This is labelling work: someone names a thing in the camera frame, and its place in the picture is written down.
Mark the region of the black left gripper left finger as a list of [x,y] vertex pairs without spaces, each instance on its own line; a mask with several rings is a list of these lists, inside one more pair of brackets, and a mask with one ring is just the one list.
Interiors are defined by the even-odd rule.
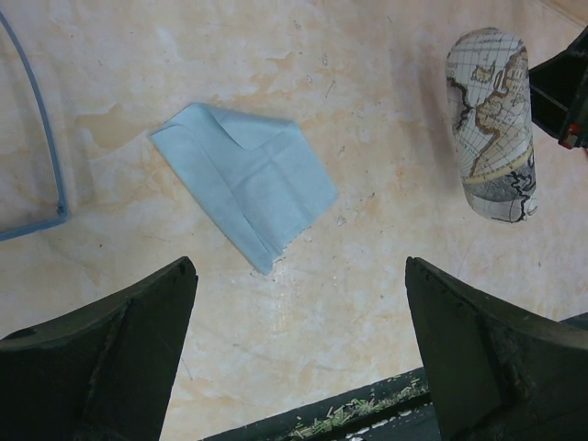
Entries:
[[2,338],[2,439],[159,439],[197,285],[183,256]]

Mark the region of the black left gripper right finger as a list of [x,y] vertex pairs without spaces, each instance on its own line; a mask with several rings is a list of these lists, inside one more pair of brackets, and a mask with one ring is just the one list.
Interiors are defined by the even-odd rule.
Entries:
[[422,258],[405,287],[443,439],[586,439],[586,314],[553,321]]

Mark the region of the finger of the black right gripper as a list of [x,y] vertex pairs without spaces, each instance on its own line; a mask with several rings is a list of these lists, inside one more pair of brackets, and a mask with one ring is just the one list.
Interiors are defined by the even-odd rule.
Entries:
[[532,120],[563,147],[587,145],[587,31],[529,71]]

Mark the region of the map print glasses case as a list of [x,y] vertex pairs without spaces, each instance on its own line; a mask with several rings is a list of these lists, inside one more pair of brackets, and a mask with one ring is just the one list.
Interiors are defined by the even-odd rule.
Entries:
[[529,69],[515,34],[463,35],[446,61],[447,101],[461,184],[469,206],[500,222],[537,210]]

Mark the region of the blue-grey sunglasses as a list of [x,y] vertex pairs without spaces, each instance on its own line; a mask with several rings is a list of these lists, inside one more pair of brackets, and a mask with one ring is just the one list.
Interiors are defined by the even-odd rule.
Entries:
[[17,33],[1,16],[1,240],[68,221],[57,142]]

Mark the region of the light blue cloth left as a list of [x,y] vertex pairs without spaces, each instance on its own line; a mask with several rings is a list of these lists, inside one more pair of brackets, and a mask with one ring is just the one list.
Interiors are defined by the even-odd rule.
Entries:
[[192,104],[151,138],[200,207],[264,275],[338,197],[290,120]]

